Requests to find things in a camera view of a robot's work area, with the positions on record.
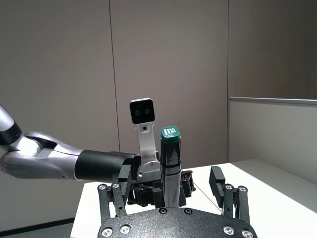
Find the gray wall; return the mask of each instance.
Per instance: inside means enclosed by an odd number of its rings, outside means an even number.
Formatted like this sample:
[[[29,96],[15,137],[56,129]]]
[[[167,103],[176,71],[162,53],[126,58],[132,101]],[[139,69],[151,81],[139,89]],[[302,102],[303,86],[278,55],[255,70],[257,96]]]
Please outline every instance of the gray wall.
[[[229,1],[229,96],[310,97],[313,1]]]
[[[0,103],[24,131],[119,149],[108,1],[2,0],[0,32]],[[75,216],[83,186],[0,181],[0,231]]]
[[[155,135],[175,124],[184,168],[224,163],[227,1],[111,0],[122,151],[139,152],[128,102],[151,97]]]
[[[311,74],[311,94],[314,99],[317,98],[317,1],[314,1],[314,19],[312,32],[314,35],[313,44],[313,60],[312,60],[312,74]]]

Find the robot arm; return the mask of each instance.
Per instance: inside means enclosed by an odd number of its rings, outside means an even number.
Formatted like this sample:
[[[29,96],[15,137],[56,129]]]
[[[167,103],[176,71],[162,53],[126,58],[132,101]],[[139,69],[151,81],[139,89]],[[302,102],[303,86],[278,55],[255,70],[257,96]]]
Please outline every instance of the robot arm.
[[[77,149],[41,132],[22,131],[0,105],[0,169],[20,179],[117,181],[132,154]]]

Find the marker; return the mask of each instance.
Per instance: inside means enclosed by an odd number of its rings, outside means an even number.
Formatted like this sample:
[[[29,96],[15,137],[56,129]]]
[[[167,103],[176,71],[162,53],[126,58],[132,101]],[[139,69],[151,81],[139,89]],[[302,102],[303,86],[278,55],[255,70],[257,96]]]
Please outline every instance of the marker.
[[[178,207],[179,205],[181,177],[180,142],[181,136],[176,126],[171,125],[161,129],[160,170],[165,207]]]

